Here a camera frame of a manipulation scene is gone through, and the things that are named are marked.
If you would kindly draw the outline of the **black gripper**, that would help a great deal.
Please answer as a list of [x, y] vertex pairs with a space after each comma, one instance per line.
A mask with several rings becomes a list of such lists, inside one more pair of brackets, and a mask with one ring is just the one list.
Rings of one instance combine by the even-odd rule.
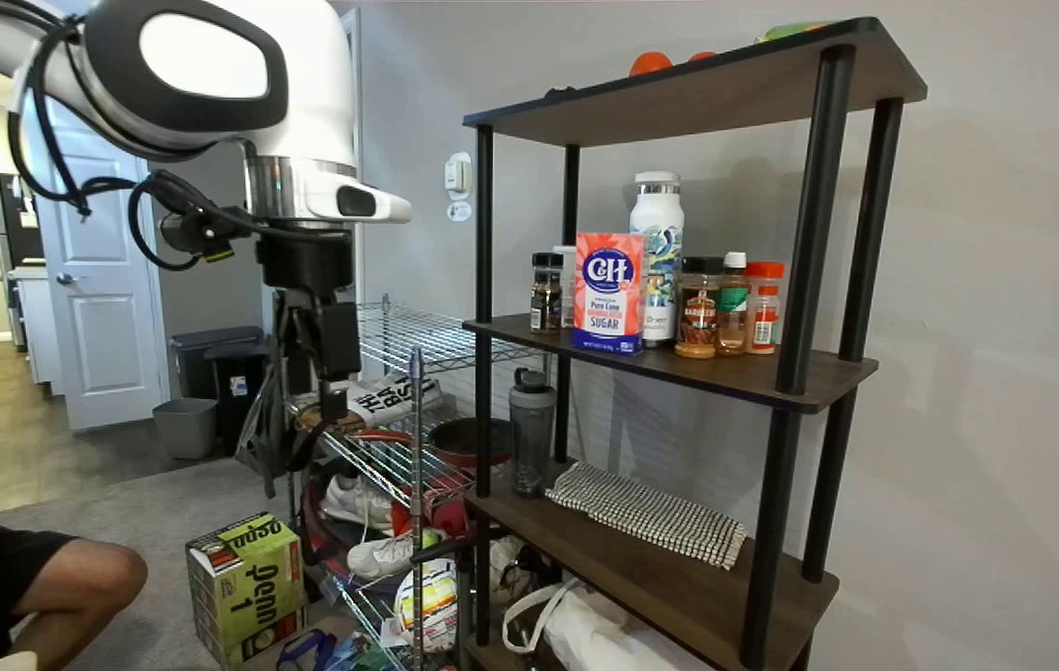
[[264, 236], [259, 242], [264, 282], [280, 291], [278, 334], [286, 364], [306, 364], [319, 410], [327, 426], [346, 417], [346, 390], [364, 370], [354, 247], [346, 236]]

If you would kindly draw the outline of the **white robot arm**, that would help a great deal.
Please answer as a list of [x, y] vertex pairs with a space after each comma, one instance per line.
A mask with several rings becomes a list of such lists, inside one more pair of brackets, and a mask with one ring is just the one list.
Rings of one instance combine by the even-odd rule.
[[9, 154], [59, 221], [130, 247], [167, 209], [187, 263], [259, 247], [274, 323], [357, 370], [352, 232], [410, 205], [357, 178], [352, 50], [327, 0], [0, 0]]

